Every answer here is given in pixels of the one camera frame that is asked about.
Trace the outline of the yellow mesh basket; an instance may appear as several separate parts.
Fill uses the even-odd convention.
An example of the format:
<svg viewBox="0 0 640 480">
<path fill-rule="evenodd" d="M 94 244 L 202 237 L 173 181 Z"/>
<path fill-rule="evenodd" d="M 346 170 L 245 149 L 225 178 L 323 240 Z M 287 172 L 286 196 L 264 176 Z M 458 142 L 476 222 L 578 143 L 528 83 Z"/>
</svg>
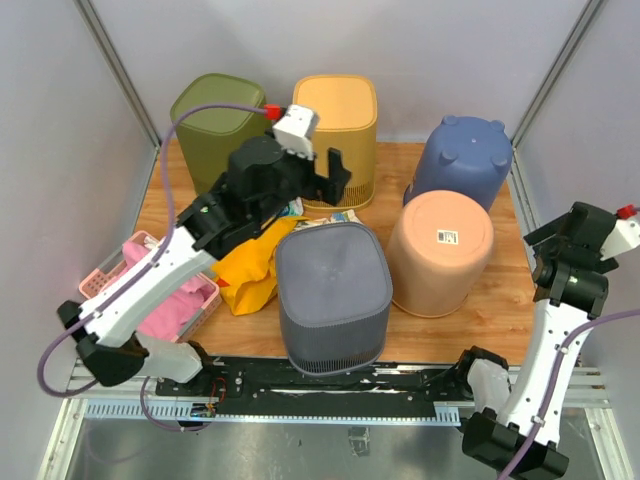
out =
<svg viewBox="0 0 640 480">
<path fill-rule="evenodd" d="M 338 206 L 320 201 L 306 201 L 304 206 L 315 211 L 359 210 L 368 206 L 375 192 L 378 111 L 373 83 L 359 75 L 309 76 L 296 84 L 293 102 L 320 117 L 312 137 L 318 173 L 328 174 L 329 148 L 342 152 L 343 165 L 351 172 Z"/>
</svg>

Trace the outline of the grey plastic basket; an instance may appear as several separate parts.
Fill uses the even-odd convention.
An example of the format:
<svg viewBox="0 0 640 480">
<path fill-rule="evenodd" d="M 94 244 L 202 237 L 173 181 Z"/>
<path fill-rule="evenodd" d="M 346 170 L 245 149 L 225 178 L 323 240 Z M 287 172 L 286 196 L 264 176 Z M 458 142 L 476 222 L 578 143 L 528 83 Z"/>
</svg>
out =
<svg viewBox="0 0 640 480">
<path fill-rule="evenodd" d="M 295 231 L 276 249 L 281 337 L 291 364 L 322 377 L 376 361 L 393 285 L 375 233 L 357 222 Z"/>
</svg>

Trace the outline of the green mesh basket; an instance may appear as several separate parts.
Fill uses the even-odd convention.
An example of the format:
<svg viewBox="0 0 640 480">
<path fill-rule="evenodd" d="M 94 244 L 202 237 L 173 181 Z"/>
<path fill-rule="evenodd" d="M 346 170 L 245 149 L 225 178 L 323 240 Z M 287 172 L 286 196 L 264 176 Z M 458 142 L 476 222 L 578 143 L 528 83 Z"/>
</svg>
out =
<svg viewBox="0 0 640 480">
<path fill-rule="evenodd" d="M 170 118 L 203 104 L 234 104 L 261 108 L 266 104 L 263 88 L 250 80 L 221 73 L 195 79 L 176 99 Z M 195 192 L 207 192 L 228 168 L 229 155 L 243 142 L 261 136 L 271 126 L 265 117 L 218 107 L 195 113 L 176 129 Z"/>
</svg>

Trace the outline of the blue plastic bucket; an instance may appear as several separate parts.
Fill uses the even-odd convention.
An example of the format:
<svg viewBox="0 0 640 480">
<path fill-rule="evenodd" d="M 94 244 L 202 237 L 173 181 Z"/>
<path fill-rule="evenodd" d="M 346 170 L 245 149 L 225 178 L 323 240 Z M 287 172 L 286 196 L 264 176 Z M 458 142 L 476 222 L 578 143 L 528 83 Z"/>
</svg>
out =
<svg viewBox="0 0 640 480">
<path fill-rule="evenodd" d="M 427 139 L 403 202 L 447 190 L 490 210 L 512 161 L 513 148 L 502 121 L 446 115 Z"/>
</svg>

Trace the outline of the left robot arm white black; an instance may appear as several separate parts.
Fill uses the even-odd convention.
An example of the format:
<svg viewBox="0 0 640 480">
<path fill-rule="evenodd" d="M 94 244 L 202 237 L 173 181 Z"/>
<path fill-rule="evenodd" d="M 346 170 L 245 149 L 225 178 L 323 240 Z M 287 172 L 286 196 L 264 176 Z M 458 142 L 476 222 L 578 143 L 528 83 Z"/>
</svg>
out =
<svg viewBox="0 0 640 480">
<path fill-rule="evenodd" d="M 269 135 L 246 141 L 160 245 L 96 297 L 64 302 L 58 316 L 95 381 L 113 387 L 144 375 L 173 380 L 195 396 L 207 393 L 214 371 L 202 347 L 144 335 L 139 325 L 188 280 L 261 236 L 290 201 L 339 203 L 351 174 L 339 150 L 328 149 L 327 158 L 328 174 L 321 176 L 313 158 L 285 150 Z"/>
</svg>

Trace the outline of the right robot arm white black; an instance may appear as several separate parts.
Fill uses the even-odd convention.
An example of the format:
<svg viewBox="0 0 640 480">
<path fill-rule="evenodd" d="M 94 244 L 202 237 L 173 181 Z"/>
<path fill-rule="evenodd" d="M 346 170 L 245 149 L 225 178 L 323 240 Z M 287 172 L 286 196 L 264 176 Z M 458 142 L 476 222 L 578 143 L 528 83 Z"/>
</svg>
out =
<svg viewBox="0 0 640 480">
<path fill-rule="evenodd" d="M 568 459 L 559 453 L 561 410 L 589 327 L 608 296 L 607 273 L 627 220 L 576 202 L 564 215 L 529 232 L 535 260 L 533 331 L 515 380 L 506 361 L 472 347 L 453 368 L 455 392 L 474 400 L 462 441 L 465 455 L 500 479 L 559 479 Z"/>
</svg>

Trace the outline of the peach plastic bucket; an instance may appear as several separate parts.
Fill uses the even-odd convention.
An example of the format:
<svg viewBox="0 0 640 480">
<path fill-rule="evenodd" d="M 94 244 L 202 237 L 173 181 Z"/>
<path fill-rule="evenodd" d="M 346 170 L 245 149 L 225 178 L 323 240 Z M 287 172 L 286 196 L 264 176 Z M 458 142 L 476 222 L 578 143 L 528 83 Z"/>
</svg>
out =
<svg viewBox="0 0 640 480">
<path fill-rule="evenodd" d="M 471 198 L 447 190 L 416 196 L 403 208 L 385 250 L 393 302 L 418 317 L 451 314 L 480 278 L 493 244 L 489 214 Z"/>
</svg>

